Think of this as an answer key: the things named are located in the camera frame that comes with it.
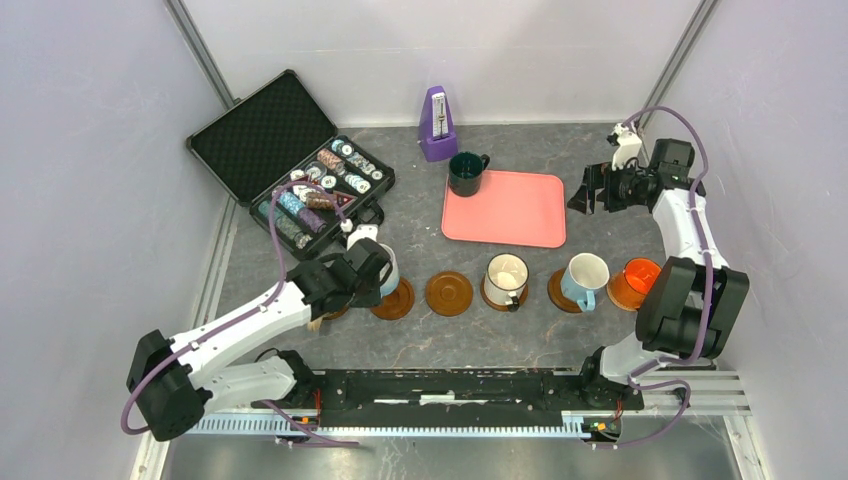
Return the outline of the dark green mug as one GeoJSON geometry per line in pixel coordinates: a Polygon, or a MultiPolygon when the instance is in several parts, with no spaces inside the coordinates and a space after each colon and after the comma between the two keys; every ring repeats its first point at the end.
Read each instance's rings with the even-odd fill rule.
{"type": "Polygon", "coordinates": [[[459,197],[475,195],[482,184],[482,175],[488,168],[490,156],[461,152],[449,161],[448,186],[459,197]]]}

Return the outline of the beige ceramic mug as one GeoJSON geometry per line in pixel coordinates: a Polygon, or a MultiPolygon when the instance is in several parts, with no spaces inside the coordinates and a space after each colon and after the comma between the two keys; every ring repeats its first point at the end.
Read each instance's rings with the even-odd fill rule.
{"type": "Polygon", "coordinates": [[[320,330],[321,326],[322,326],[323,321],[324,321],[324,317],[320,316],[320,317],[310,321],[309,324],[307,325],[307,329],[310,332],[318,332],[320,330]]]}

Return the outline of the woven rattan coaster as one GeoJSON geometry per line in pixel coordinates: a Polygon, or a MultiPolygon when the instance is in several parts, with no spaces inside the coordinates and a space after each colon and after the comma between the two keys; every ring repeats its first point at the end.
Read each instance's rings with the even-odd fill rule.
{"type": "Polygon", "coordinates": [[[618,274],[610,279],[606,285],[609,300],[619,309],[631,311],[630,287],[623,275],[618,274]]]}

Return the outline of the light blue mug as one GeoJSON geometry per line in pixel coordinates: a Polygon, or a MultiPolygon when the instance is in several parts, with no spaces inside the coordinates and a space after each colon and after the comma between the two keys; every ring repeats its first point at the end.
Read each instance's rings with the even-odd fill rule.
{"type": "Polygon", "coordinates": [[[596,308],[596,295],[610,279],[607,263],[593,253],[579,253],[569,261],[560,281],[564,297],[577,306],[578,312],[596,308]]]}

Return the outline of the wooden coaster three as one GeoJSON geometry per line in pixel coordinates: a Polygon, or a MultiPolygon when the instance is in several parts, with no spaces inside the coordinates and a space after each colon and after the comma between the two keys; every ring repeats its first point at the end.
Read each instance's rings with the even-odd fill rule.
{"type": "Polygon", "coordinates": [[[405,277],[401,277],[396,289],[385,296],[380,305],[371,308],[370,311],[382,320],[394,321],[406,316],[414,304],[414,288],[405,277]]]}

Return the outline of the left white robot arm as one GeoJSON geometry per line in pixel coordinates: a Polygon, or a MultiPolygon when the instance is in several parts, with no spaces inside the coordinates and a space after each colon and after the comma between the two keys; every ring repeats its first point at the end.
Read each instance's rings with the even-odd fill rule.
{"type": "Polygon", "coordinates": [[[300,262],[269,290],[207,325],[171,338],[149,332],[132,358],[122,429],[165,442],[206,414],[239,404],[281,399],[290,407],[306,405],[314,381],[287,359],[243,365],[238,359],[345,307],[378,306],[398,272],[390,247],[360,238],[343,253],[300,262]]]}

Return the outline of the wooden coaster one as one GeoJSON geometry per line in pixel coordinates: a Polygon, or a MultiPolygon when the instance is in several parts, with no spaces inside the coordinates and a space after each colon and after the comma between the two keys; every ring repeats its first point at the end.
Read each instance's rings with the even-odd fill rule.
{"type": "Polygon", "coordinates": [[[342,308],[342,309],[340,309],[336,312],[327,313],[323,316],[323,320],[330,321],[330,320],[338,319],[341,316],[343,316],[345,313],[347,313],[348,310],[349,310],[349,306],[345,306],[344,308],[342,308]]]}

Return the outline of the white mug black rim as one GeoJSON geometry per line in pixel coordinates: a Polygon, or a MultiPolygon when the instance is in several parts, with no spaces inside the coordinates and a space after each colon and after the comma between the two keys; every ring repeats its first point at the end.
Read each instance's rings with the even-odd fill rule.
{"type": "Polygon", "coordinates": [[[529,279],[529,268],[525,261],[519,256],[510,253],[501,253],[494,256],[488,263],[482,280],[491,288],[489,296],[494,302],[506,303],[506,292],[512,292],[515,296],[520,294],[521,289],[527,286],[529,279]]]}

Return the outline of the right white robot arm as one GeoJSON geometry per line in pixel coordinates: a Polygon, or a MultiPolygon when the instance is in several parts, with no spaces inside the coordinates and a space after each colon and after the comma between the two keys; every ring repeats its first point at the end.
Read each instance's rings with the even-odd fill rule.
{"type": "Polygon", "coordinates": [[[635,331],[588,357],[577,382],[580,400],[602,408],[627,397],[636,379],[659,368],[689,366],[723,351],[750,287],[715,245],[706,216],[706,191],[690,175],[696,152],[677,139],[660,139],[647,166],[638,164],[642,141],[633,132],[607,138],[611,160],[585,168],[569,208],[592,214],[645,206],[660,228],[666,260],[637,310],[635,331]]]}

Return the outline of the orange mug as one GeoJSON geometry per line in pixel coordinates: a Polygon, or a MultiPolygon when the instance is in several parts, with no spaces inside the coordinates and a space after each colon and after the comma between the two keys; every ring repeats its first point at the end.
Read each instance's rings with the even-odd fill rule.
{"type": "Polygon", "coordinates": [[[661,267],[647,258],[633,258],[617,272],[606,286],[610,300],[620,309],[637,311],[643,304],[661,267]]]}

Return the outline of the wooden coaster five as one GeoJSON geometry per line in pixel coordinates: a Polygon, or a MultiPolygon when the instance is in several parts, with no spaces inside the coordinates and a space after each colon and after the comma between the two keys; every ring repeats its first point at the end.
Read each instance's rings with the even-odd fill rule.
{"type": "Polygon", "coordinates": [[[549,278],[547,283],[548,297],[551,302],[560,310],[567,313],[580,314],[582,310],[580,309],[579,305],[576,302],[568,299],[563,294],[561,282],[564,278],[565,271],[565,268],[560,268],[559,270],[555,271],[549,278]]]}

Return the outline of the pink tray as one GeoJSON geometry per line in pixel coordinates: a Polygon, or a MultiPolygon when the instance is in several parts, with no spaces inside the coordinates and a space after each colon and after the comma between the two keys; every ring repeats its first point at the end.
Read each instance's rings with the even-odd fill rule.
{"type": "Polygon", "coordinates": [[[567,238],[564,184],[550,174],[487,170],[470,197],[445,190],[441,232],[457,241],[559,248],[567,238]]]}

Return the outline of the wooden coaster four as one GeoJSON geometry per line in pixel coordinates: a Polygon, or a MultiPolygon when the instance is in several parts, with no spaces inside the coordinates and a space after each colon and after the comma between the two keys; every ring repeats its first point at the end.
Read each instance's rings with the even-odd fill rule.
{"type": "Polygon", "coordinates": [[[518,311],[519,308],[525,304],[525,302],[526,302],[526,300],[529,296],[529,288],[527,286],[524,286],[521,289],[520,294],[517,295],[517,296],[515,296],[512,292],[504,291],[504,294],[507,297],[507,302],[506,303],[497,303],[497,302],[494,302],[492,300],[492,298],[489,296],[490,290],[491,290],[491,288],[486,283],[486,278],[484,278],[481,281],[481,286],[480,286],[481,296],[482,296],[484,302],[489,307],[491,307],[492,309],[499,311],[499,312],[513,313],[513,312],[518,311]]]}

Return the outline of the wooden coaster two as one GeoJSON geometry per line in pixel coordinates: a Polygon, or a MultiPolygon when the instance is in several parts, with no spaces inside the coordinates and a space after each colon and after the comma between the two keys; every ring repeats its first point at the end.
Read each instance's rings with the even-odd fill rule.
{"type": "Polygon", "coordinates": [[[467,277],[456,271],[433,275],[426,284],[425,299],[430,309],[441,316],[453,317],[471,305],[474,290],[467,277]]]}

